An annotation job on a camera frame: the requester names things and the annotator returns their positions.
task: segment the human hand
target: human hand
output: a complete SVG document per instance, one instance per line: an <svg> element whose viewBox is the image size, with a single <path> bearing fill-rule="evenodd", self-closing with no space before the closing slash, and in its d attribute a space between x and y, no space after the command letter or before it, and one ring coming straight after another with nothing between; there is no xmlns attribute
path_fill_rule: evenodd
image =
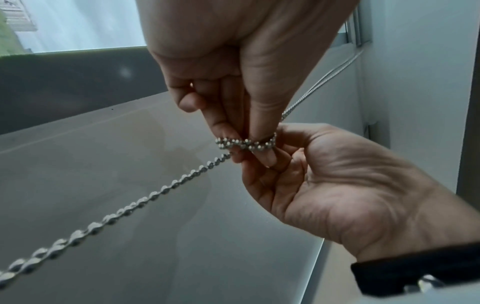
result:
<svg viewBox="0 0 480 304"><path fill-rule="evenodd" d="M359 0L137 0L149 51L216 137L270 137ZM233 150L241 162L243 152ZM256 152L275 164L271 150Z"/></svg>
<svg viewBox="0 0 480 304"><path fill-rule="evenodd" d="M480 215L390 150L324 124L281 124L277 164L242 163L243 183L283 223L367 261L480 240Z"/></svg>

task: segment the bead chain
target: bead chain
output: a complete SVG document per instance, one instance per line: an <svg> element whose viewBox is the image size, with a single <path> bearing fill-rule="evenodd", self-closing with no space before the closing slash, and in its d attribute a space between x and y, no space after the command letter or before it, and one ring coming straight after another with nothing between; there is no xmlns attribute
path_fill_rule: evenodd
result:
<svg viewBox="0 0 480 304"><path fill-rule="evenodd" d="M324 85L327 81L338 75L341 71L347 68L352 64L357 57L362 52L359 52L354 57L344 61L338 67L330 70L325 76L318 80L297 102L295 102L291 107L286 109L282 114L281 121L285 120L288 115L310 94L315 90ZM275 140L277 135L274 134L270 139L262 143L252 142L249 139L239 140L239 139L228 139L228 138L217 138L215 142L218 144L220 149L229 149L233 146L239 146L241 149L249 149L250 151L258 150L262 151L264 149L271 149L275 146ZM37 269L42 263L47 259L55 259L61 255L68 247L78 246L82 241L89 235L98 234L105 226L115 224L120 218L124 216L129 216L135 210L143 208L149 202L155 201L160 195L166 195L171 190L177 189L180 185L185 184L186 182L194 179L195 177L200 176L203 173L206 173L208 170L214 169L216 166L225 162L227 159L230 159L231 155L229 153L222 154L220 157L216 157L214 161L208 161L206 166L201 165L197 170L192 170L190 174L184 174L179 180L173 180L170 186L163 186L160 191L154 191L150 193L148 197L142 197L136 202L127 205L124 208L119 209L116 213L109 214L103 218L101 222L93 222L85 230L77 230L70 235L68 239L61 238L55 241L49 248L40 248L37 249L30 258L23 259L20 258L10 264L6 271L0 271L0 289L6 287L9 283L14 281L20 274L31 273Z"/></svg>

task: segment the white wall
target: white wall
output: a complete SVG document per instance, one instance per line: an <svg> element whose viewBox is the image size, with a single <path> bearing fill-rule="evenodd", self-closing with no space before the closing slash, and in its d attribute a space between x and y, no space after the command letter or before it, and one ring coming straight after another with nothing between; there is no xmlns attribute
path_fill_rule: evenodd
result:
<svg viewBox="0 0 480 304"><path fill-rule="evenodd" d="M379 141L455 191L477 46L478 0L371 0L362 57Z"/></svg>
<svg viewBox="0 0 480 304"><path fill-rule="evenodd" d="M353 52L329 50L296 97ZM361 134L355 69L288 120ZM168 93L1 135L0 269L219 154L201 114L181 112ZM262 210L246 193L240 168L226 163L19 278L0 298L299 303L321 243Z"/></svg>

